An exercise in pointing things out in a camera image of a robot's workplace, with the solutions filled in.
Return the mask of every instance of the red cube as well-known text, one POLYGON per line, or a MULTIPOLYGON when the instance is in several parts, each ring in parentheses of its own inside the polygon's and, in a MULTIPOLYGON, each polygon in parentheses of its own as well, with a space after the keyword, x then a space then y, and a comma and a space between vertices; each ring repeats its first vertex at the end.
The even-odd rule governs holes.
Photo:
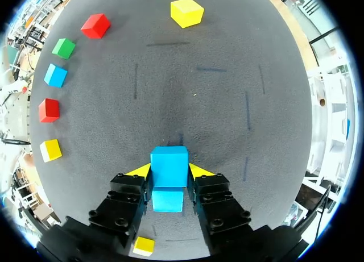
POLYGON ((110 26, 111 23, 104 14, 96 14, 89 17, 82 26, 81 31, 89 39, 102 39, 110 26))
POLYGON ((52 123, 59 118, 59 102, 46 98, 39 105, 39 120, 41 123, 52 123))

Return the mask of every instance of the gray carpet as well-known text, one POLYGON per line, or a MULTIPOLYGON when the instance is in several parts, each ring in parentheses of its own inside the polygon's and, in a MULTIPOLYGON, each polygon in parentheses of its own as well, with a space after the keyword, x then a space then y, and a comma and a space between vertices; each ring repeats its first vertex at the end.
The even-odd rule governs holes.
MULTIPOLYGON (((302 182, 311 142, 311 99, 295 41, 269 0, 195 0, 202 23, 182 29, 175 0, 71 0, 36 67, 31 140, 44 190, 64 220, 88 223, 118 172, 150 160, 157 145, 185 145, 190 162, 223 173, 252 227, 279 225, 302 182), (80 28, 105 13, 111 28, 89 40, 80 28), (59 38, 77 45, 51 54, 59 38), (49 63, 69 70, 61 89, 43 81, 49 63), (61 118, 41 124, 38 105, 60 101, 61 118), (63 157, 43 163, 39 144, 57 138, 63 157)), ((151 259, 208 255, 185 195, 184 211, 154 213, 139 235, 151 259)))

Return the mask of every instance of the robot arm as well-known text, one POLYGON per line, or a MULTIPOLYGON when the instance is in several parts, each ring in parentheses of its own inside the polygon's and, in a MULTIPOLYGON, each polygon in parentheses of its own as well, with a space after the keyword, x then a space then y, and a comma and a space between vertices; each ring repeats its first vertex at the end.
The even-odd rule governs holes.
MULTIPOLYGON (((253 231, 250 213, 229 185, 220 173, 197 177, 189 167, 189 197, 211 254, 198 260, 295 261, 308 244, 288 226, 253 231)), ((99 207, 89 212, 89 226, 67 217, 63 226, 55 225, 42 236, 38 252, 49 261, 140 261, 128 254, 151 198, 151 169, 145 176, 119 173, 110 187, 99 207)))

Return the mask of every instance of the green cube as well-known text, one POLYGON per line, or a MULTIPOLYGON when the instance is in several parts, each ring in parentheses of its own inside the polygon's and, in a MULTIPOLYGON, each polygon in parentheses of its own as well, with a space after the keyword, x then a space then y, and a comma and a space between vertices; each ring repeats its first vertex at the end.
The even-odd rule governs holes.
POLYGON ((69 39, 59 39, 52 53, 62 57, 63 59, 69 59, 75 46, 75 43, 69 39))

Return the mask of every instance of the cable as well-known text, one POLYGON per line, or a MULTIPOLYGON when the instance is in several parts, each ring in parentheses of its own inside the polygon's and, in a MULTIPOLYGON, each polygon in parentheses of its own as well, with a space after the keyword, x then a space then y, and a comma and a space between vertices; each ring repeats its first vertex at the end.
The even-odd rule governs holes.
POLYGON ((317 230, 316 230, 316 236, 315 236, 315 241, 316 239, 318 238, 318 234, 319 234, 319 229, 320 229, 320 224, 321 224, 321 220, 322 220, 322 216, 324 215, 324 211, 325 211, 325 208, 328 204, 328 199, 329 199, 329 193, 331 191, 331 185, 328 186, 326 192, 327 192, 327 195, 325 197, 325 202, 324 202, 324 206, 322 207, 322 213, 321 213, 321 216, 320 216, 320 220, 319 220, 319 224, 317 225, 317 230))
POLYGON ((30 68, 31 68, 32 70, 35 70, 35 69, 32 67, 32 65, 30 64, 29 53, 27 53, 27 56, 28 56, 28 63, 29 63, 30 68))
POLYGON ((12 140, 12 139, 2 139, 1 140, 4 144, 14 144, 14 145, 30 145, 27 141, 22 140, 12 140))

